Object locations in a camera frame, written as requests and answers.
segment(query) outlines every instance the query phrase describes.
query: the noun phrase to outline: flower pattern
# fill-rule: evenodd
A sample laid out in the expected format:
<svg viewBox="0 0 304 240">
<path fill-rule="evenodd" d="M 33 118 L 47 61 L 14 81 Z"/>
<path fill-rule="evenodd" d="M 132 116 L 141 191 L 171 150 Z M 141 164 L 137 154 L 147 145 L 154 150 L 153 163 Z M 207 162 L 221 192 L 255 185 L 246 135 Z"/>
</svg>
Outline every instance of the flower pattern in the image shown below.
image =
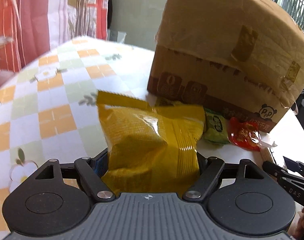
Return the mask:
<svg viewBox="0 0 304 240">
<path fill-rule="evenodd" d="M 57 69 L 49 69 L 49 70 L 43 70 L 42 72 L 35 75 L 37 81 L 43 81 L 46 79 L 54 78 L 56 76 L 56 70 Z"/>
<path fill-rule="evenodd" d="M 25 154 L 21 148 L 18 149 L 18 158 L 16 159 L 16 165 L 10 170 L 10 185 L 9 192 L 12 193 L 21 183 L 25 181 L 34 171 L 38 169 L 38 166 L 33 161 L 25 161 Z"/>
<path fill-rule="evenodd" d="M 84 104 L 86 104 L 87 106 L 96 106 L 96 98 L 97 98 L 97 94 L 96 93 L 91 93 L 90 96 L 88 95 L 84 95 L 84 99 L 79 101 L 79 106 L 82 106 Z"/>
</svg>

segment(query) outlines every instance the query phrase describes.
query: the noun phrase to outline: orange checkered pattern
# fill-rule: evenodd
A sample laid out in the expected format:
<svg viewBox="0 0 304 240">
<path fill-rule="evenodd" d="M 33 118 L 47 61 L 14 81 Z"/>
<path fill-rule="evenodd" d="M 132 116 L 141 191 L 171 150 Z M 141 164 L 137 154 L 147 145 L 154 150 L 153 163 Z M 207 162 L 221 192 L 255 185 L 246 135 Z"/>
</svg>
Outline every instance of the orange checkered pattern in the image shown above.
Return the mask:
<svg viewBox="0 0 304 240">
<path fill-rule="evenodd" d="M 151 62 L 154 54 L 142 51 L 76 38 L 31 62 L 0 89 L 0 237 L 8 232 L 2 204 L 11 186 L 26 179 L 13 172 L 24 169 L 18 151 L 24 161 L 40 167 L 51 158 L 72 163 L 105 149 L 97 90 L 145 98 L 150 65 L 137 62 L 147 62 L 147 54 Z M 135 64 L 123 60 L 125 55 Z M 77 187 L 74 180 L 65 182 Z"/>
</svg>

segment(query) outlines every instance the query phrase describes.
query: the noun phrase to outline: red candy wrapper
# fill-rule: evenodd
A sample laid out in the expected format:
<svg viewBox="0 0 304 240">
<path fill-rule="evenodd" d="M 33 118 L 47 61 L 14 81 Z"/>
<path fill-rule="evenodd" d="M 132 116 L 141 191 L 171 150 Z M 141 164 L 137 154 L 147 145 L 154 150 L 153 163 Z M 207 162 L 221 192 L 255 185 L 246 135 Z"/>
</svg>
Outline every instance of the red candy wrapper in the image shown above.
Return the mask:
<svg viewBox="0 0 304 240">
<path fill-rule="evenodd" d="M 254 122 L 240 123 L 235 117 L 230 119 L 230 142 L 251 151 L 260 151 L 260 133 Z"/>
</svg>

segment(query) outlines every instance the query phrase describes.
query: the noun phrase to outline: gray gripper housing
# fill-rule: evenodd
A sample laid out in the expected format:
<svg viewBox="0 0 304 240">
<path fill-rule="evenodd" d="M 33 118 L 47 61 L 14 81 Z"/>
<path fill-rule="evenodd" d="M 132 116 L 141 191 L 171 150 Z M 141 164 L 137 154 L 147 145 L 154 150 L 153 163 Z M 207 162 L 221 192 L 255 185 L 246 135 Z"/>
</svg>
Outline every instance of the gray gripper housing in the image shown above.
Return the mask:
<svg viewBox="0 0 304 240">
<path fill-rule="evenodd" d="M 285 232 L 273 236 L 239 236 L 216 225 L 197 203 L 175 193 L 122 193 L 98 203 L 89 216 L 65 233 L 47 237 L 10 233 L 5 240 L 291 240 Z"/>
</svg>

